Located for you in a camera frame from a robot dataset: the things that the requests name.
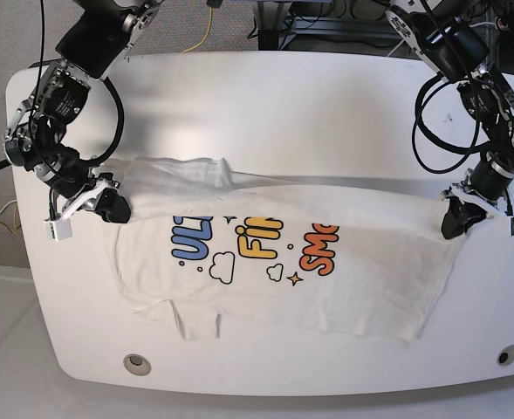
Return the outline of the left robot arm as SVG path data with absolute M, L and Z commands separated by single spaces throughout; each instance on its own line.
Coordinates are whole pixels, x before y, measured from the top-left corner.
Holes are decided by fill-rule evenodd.
M 460 168 L 472 155 L 479 163 L 464 179 L 442 193 L 449 208 L 441 233 L 447 240 L 460 237 L 477 223 L 493 217 L 508 220 L 514 234 L 514 212 L 509 186 L 514 180 L 514 90 L 490 62 L 490 48 L 464 20 L 471 1 L 392 1 L 388 22 L 402 40 L 435 75 L 415 100 L 414 134 L 422 133 L 433 145 L 459 156 L 447 170 Z M 428 103 L 446 86 L 455 86 L 461 102 L 475 122 L 475 135 L 467 147 L 442 140 L 423 120 Z

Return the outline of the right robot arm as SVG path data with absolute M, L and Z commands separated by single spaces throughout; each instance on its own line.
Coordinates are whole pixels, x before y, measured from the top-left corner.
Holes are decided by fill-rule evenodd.
M 106 223 L 127 223 L 131 216 L 113 175 L 94 170 L 120 144 L 125 112 L 108 74 L 124 58 L 161 7 L 159 1 L 80 1 L 83 13 L 56 46 L 60 58 L 40 66 L 38 80 L 7 125 L 3 147 L 7 161 L 34 172 L 50 188 L 50 219 L 62 220 L 55 199 L 67 210 L 91 211 Z M 101 82 L 116 106 L 113 139 L 101 155 L 83 159 L 63 143 L 67 128 L 84 110 L 91 84 Z

